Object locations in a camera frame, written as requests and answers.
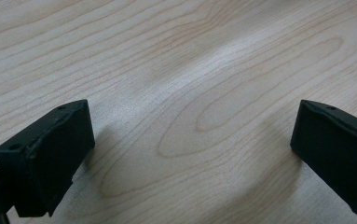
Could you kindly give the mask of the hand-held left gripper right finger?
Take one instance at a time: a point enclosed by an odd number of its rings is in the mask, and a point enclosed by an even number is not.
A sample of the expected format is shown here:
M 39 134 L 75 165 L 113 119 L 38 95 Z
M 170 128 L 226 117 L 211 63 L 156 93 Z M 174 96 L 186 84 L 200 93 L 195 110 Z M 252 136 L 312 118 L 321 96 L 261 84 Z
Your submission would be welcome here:
M 290 146 L 357 214 L 357 118 L 334 106 L 303 100 Z

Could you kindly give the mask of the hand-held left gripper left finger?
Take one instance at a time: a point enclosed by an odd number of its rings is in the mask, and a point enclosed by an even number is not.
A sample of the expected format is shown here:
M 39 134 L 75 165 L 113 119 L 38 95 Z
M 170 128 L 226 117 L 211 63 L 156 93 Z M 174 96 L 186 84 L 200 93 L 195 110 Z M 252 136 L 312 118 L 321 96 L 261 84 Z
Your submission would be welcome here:
M 0 145 L 0 202 L 20 217 L 52 215 L 95 146 L 87 100 L 60 105 Z

